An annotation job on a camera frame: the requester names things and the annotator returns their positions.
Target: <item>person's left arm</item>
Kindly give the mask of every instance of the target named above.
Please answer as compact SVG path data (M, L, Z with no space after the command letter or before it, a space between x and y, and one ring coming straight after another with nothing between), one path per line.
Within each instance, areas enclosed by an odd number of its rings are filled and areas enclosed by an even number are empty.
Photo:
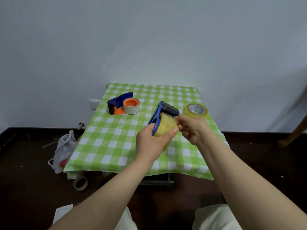
M154 137L154 126L154 123L149 124L137 134L136 157L130 165L50 229L114 229L136 187L160 156L164 146L178 133L178 128L175 128L160 137Z

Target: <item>plastic bag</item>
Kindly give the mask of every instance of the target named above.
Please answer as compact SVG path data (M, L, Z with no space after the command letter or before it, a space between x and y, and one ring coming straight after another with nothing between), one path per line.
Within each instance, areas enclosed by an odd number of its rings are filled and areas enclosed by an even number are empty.
M53 168L56 174L63 172L65 165L67 164L77 145L78 142L75 139L73 130L70 130L69 134L63 135L59 139L54 158L48 161L48 165Z

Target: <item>forearm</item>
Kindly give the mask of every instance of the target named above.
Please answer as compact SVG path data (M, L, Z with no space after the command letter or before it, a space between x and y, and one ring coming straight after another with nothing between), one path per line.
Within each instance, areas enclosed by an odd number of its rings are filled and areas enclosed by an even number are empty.
M134 161L50 229L114 229L150 167Z
M243 229L306 226L305 213L237 157L221 139L206 130L202 136L198 148Z

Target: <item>wall socket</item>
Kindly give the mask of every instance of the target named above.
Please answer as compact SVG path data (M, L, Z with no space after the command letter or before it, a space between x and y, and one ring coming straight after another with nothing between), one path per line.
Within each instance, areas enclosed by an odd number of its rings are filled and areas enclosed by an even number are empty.
M100 103L100 100L90 99L90 100L88 100L88 102L90 103L91 109L92 109L92 110L96 110L97 107L98 107L98 105L99 105L99 103Z

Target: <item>green and white checkered tablecloth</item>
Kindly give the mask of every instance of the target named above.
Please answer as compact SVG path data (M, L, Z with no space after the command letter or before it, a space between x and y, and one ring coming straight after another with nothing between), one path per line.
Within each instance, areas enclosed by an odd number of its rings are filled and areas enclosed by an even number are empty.
M140 100L140 112L135 115L110 115L106 102L126 92L133 92L133 97ZM181 114L188 103L203 104L199 91L193 87L109 84L64 172L123 170L134 160L136 134L148 124L161 100L178 108ZM207 122L213 132L228 145L210 114ZM147 176L169 172L213 180L197 147L180 132L154 162Z

